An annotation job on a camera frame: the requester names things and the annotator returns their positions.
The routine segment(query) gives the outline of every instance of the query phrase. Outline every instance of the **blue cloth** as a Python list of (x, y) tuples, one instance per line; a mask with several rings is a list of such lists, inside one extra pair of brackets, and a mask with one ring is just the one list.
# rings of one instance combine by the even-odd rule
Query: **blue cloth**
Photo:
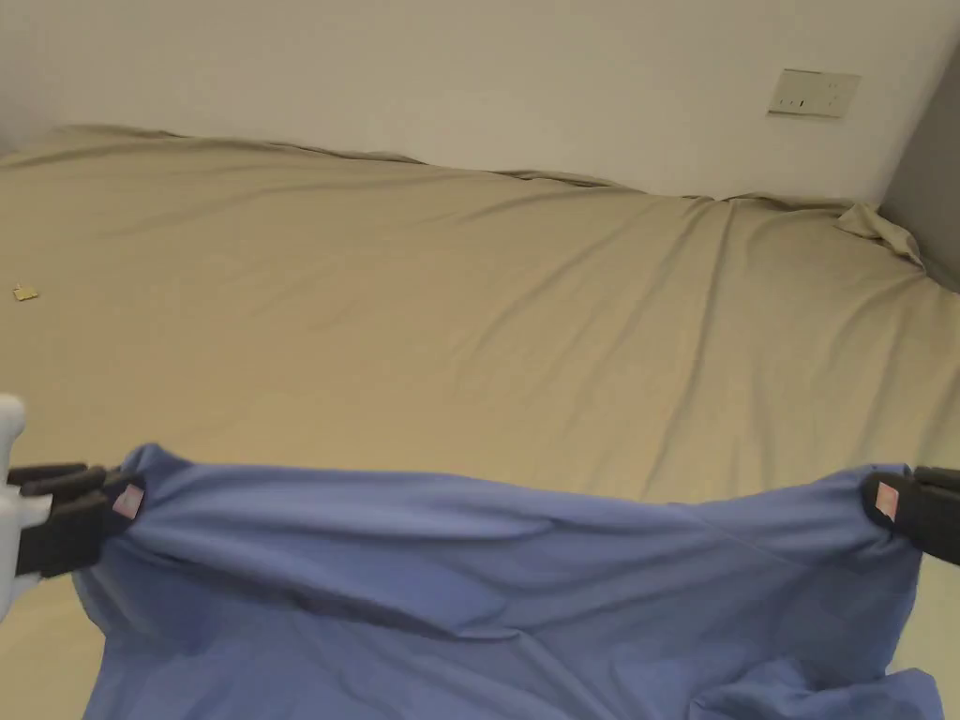
[(398, 472), (193, 465), (75, 576), (89, 720), (933, 720), (885, 674), (920, 554), (867, 468), (651, 506)]

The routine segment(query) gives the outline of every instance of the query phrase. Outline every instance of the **power socket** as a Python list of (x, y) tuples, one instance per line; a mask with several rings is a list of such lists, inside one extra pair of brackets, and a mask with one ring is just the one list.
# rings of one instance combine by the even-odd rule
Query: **power socket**
[(859, 75), (784, 70), (767, 111), (771, 115), (841, 118), (860, 84)]

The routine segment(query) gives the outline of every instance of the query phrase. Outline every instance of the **beige bedsheet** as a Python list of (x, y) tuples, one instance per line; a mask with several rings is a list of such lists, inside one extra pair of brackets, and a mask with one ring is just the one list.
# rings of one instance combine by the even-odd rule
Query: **beige bedsheet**
[[(159, 441), (655, 502), (960, 468), (960, 298), (845, 209), (61, 131), (0, 161), (0, 289), (41, 294), (0, 297), (14, 460)], [(899, 660), (954, 714), (957, 597), (927, 563)], [(78, 717), (98, 654), (67, 583), (23, 598), (5, 715)]]

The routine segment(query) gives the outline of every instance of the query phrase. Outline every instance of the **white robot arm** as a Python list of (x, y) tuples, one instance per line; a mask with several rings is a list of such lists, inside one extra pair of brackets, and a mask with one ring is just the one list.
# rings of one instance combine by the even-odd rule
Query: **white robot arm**
[(121, 469), (11, 468), (25, 426), (23, 403), (0, 395), (0, 621), (40, 580), (96, 564), (104, 541), (136, 519), (145, 492), (143, 478)]
[(53, 505), (51, 495), (23, 497), (18, 487), (7, 484), (13, 441), (25, 426), (23, 403), (15, 397), (0, 396), (0, 621), (17, 596), (40, 579), (38, 572), (16, 574), (20, 533), (45, 522)]

